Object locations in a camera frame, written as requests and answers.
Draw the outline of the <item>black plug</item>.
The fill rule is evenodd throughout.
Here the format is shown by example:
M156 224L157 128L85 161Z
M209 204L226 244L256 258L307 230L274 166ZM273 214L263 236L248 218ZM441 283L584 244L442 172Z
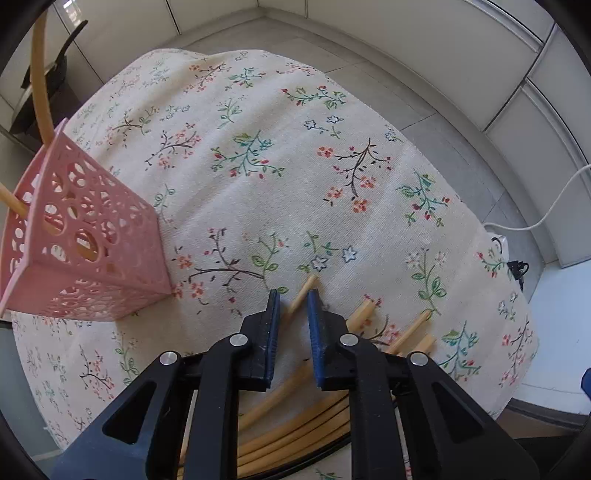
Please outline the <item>black plug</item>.
M525 276L530 269L527 262L520 260L511 260L507 263L507 268L511 276L518 282L520 290L524 290Z

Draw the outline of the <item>pink perforated utensil holder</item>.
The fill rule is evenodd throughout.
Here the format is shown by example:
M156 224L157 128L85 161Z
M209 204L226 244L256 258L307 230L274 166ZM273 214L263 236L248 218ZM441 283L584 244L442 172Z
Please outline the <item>pink perforated utensil holder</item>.
M15 192L1 237L1 309L115 321L171 293L154 208L59 124Z

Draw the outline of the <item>floral tablecloth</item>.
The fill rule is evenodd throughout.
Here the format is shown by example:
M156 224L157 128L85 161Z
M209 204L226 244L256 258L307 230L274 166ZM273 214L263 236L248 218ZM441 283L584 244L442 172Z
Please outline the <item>floral tablecloth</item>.
M171 293L115 321L7 310L37 405L65 452L160 354L236 333L280 294L273 380L308 377L238 431L238 475L276 475L335 441L321 479L354 479L349 393L315 380L308 275L322 308L380 351L427 354L495 421L530 362L529 308L478 218L384 118L315 68L263 51L162 49L115 76L66 135L151 205Z

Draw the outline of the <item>black wok with lid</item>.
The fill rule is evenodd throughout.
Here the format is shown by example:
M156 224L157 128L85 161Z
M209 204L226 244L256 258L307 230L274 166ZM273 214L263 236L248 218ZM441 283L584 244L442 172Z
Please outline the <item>black wok with lid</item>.
M55 60L42 70L44 73L43 80L40 80L43 61L40 56L32 56L31 65L21 83L24 92L14 110L9 130L10 134L26 133L32 128L33 124L36 124L39 137L42 140L45 139L44 134L54 126L50 99L66 79L67 50L87 24L87 20L81 21L68 36Z

